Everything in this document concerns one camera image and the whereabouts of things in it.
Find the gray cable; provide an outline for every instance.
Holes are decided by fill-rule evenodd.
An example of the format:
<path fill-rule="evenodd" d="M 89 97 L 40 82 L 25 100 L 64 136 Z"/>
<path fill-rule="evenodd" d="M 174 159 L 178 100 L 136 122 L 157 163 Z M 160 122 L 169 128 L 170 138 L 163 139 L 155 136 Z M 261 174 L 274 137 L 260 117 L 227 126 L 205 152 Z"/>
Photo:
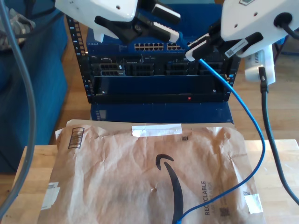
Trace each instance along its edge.
<path fill-rule="evenodd" d="M 18 196 L 21 187 L 24 184 L 24 181 L 26 179 L 26 176 L 28 174 L 32 162 L 33 152 L 34 152 L 35 133 L 36 133 L 36 105 L 35 105 L 35 98 L 34 98 L 32 83 L 30 81 L 29 72 L 26 67 L 19 45 L 17 44 L 16 39 L 14 37 L 14 32 L 10 25 L 10 20 L 9 20 L 8 13 L 6 11 L 4 0 L 0 0 L 0 15 L 1 15 L 3 26 L 7 33 L 8 41 L 11 45 L 15 59 L 17 61 L 18 67 L 21 72 L 22 79 L 24 81 L 27 99 L 28 99 L 28 105 L 29 105 L 29 137 L 28 137 L 27 152 L 26 152 L 24 164 L 22 166 L 19 177 L 16 180 L 14 187 L 9 193 L 8 197 L 0 207 L 0 219 L 1 219 L 6 213 L 6 211 L 8 210 L 8 208 L 11 206 L 11 204 L 14 202 L 15 198 Z"/>

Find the barcode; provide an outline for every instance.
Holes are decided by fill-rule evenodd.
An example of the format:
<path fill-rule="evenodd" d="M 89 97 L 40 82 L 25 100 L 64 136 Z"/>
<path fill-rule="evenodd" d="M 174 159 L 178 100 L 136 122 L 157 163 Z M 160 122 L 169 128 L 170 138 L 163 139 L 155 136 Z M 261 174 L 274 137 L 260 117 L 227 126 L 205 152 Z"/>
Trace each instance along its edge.
<path fill-rule="evenodd" d="M 228 208 L 219 208 L 220 216 L 221 217 L 227 217 L 229 216 L 229 209 Z"/>
<path fill-rule="evenodd" d="M 232 50 L 229 50 L 228 52 L 226 52 L 226 54 L 228 57 L 231 57 L 234 54 L 234 52 Z"/>
<path fill-rule="evenodd" d="M 84 133 L 84 128 L 82 127 L 73 128 L 73 131 L 71 133 L 69 148 L 81 148 L 83 133 Z"/>

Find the black cable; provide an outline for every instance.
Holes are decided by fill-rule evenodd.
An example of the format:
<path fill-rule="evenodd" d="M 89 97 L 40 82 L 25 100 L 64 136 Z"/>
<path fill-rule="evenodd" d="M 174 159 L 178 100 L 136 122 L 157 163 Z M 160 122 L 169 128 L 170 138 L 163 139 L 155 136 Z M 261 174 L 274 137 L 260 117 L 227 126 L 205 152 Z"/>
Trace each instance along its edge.
<path fill-rule="evenodd" d="M 30 33 L 27 33 L 27 34 L 16 34 L 15 37 L 16 39 L 20 39 L 20 38 L 29 38 L 29 37 L 32 37 L 36 34 L 39 34 L 43 31 L 45 31 L 46 29 L 48 29 L 49 27 L 51 27 L 51 25 L 56 22 L 61 16 L 64 16 L 64 13 L 60 12 L 60 13 L 57 13 L 55 16 L 53 16 L 53 18 L 51 18 L 49 20 L 49 22 L 47 24 L 44 24 L 42 27 L 38 27 L 38 28 L 35 28 L 34 30 L 32 30 Z M 1 35 L 7 35 L 5 32 L 0 32 Z"/>
<path fill-rule="evenodd" d="M 34 19 L 40 18 L 42 16 L 49 15 L 49 14 L 55 12 L 55 10 L 56 10 L 55 7 L 50 8 L 48 10 L 45 10 L 45 11 L 42 11 L 40 13 L 36 13 L 36 14 L 32 15 L 29 19 L 34 20 Z"/>
<path fill-rule="evenodd" d="M 281 23 L 281 27 L 285 30 L 285 32 L 288 33 L 288 35 L 290 35 L 292 38 L 299 40 L 299 35 L 296 34 L 294 31 L 292 31 L 292 29 L 289 27 L 289 25 L 287 23 Z"/>
<path fill-rule="evenodd" d="M 24 86 L 26 89 L 28 107 L 29 107 L 29 135 L 28 135 L 28 147 L 25 155 L 24 164 L 20 171 L 20 174 L 14 184 L 13 189 L 10 191 L 8 197 L 5 199 L 4 203 L 0 206 L 0 220 L 14 202 L 15 198 L 18 196 L 22 185 L 25 182 L 26 176 L 28 174 L 34 152 L 34 142 L 35 142 L 35 133 L 36 133 L 36 105 L 35 97 L 32 88 L 32 83 L 30 80 L 30 75 L 25 64 L 24 58 L 22 56 L 21 50 L 17 41 L 14 37 L 14 32 L 10 24 L 9 16 L 6 11 L 6 6 L 4 0 L 0 0 L 0 16 L 2 19 L 3 26 L 7 32 L 7 38 L 10 43 L 10 46 L 13 50 L 17 65 L 20 69 L 20 74 L 24 81 Z"/>
<path fill-rule="evenodd" d="M 266 71 L 264 67 L 259 68 L 260 78 L 261 78 L 261 94 L 262 94 L 262 111 L 263 111 L 263 122 L 265 125 L 266 133 L 268 136 L 268 140 L 272 149 L 274 161 L 276 164 L 277 172 L 280 178 L 280 181 L 285 188 L 286 192 L 291 196 L 291 198 L 295 201 L 297 205 L 299 205 L 299 199 L 296 197 L 296 195 L 292 192 L 290 189 L 288 183 L 286 182 L 284 172 L 282 170 L 282 166 L 279 159 L 278 150 L 276 148 L 275 140 L 273 137 L 270 121 L 269 121 L 269 115 L 268 115 L 268 84 L 267 84 L 267 77 L 266 77 Z"/>

